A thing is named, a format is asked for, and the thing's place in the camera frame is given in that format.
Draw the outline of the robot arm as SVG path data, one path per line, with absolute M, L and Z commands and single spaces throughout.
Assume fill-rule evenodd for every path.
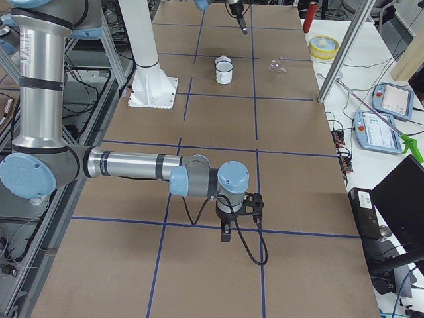
M 206 11 L 207 8 L 212 4 L 211 0 L 194 0 L 196 7 L 200 11 Z M 224 1 L 226 11 L 228 15 L 235 19 L 244 35 L 248 34 L 248 28 L 244 15 L 246 11 L 244 10 L 244 3 L 242 0 L 227 0 Z
M 20 32 L 20 133 L 1 162 L 1 181 L 13 194 L 35 199 L 74 180 L 97 176 L 163 180 L 170 193 L 216 203 L 221 239 L 230 240 L 246 215 L 249 173 L 237 161 L 214 169 L 206 157 L 104 151 L 62 138 L 64 50 L 67 38 L 99 38 L 99 1 L 12 1 Z

